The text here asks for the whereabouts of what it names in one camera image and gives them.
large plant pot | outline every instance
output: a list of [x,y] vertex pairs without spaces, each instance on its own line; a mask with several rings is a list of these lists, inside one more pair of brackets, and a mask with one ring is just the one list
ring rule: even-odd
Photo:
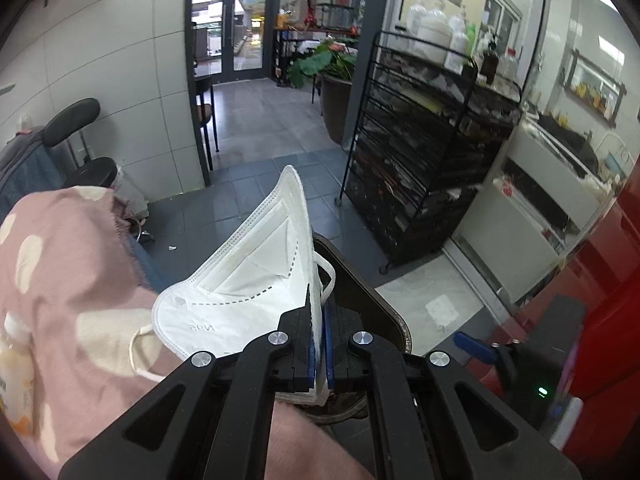
[[347,119],[347,107],[351,94],[351,81],[338,79],[327,74],[320,75],[322,80],[322,118],[329,137],[336,144],[342,143],[344,122]]

n95 mask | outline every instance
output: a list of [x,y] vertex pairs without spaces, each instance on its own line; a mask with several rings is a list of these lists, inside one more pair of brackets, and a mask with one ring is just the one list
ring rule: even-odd
[[[330,276],[322,290],[321,266]],[[276,330],[280,315],[305,306],[310,292],[316,387],[285,400],[324,404],[328,396],[321,359],[322,304],[333,290],[335,271],[314,251],[302,183],[287,166],[275,188],[235,233],[183,282],[162,292],[154,303],[152,326],[180,359],[207,350],[216,357],[241,352],[253,339]],[[161,380],[130,360],[134,370]]]

blue clip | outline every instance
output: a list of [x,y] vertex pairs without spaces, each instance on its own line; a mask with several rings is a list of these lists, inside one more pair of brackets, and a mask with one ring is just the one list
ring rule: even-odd
[[475,357],[486,365],[495,365],[498,360],[498,352],[482,340],[471,337],[464,332],[456,332],[453,342],[458,348]]

metal screw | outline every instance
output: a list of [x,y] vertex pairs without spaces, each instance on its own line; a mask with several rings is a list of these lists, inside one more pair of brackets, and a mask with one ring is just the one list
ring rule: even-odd
[[194,354],[191,358],[191,364],[193,366],[197,366],[198,368],[202,368],[203,366],[207,366],[211,362],[211,354],[208,352],[198,352]]
[[368,345],[373,341],[373,336],[369,332],[356,332],[353,334],[353,341],[359,345]]
[[434,352],[429,356],[429,361],[434,366],[447,366],[449,364],[449,355],[444,352]]
[[280,330],[276,330],[276,332],[271,332],[269,334],[269,343],[272,345],[284,345],[289,339],[289,336]]

green leaves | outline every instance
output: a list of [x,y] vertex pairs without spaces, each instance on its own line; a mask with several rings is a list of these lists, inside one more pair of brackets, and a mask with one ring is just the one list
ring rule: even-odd
[[306,78],[313,77],[320,72],[327,72],[347,81],[353,79],[356,56],[331,50],[332,43],[332,41],[321,43],[312,56],[299,59],[289,67],[289,80],[295,88],[302,88]]

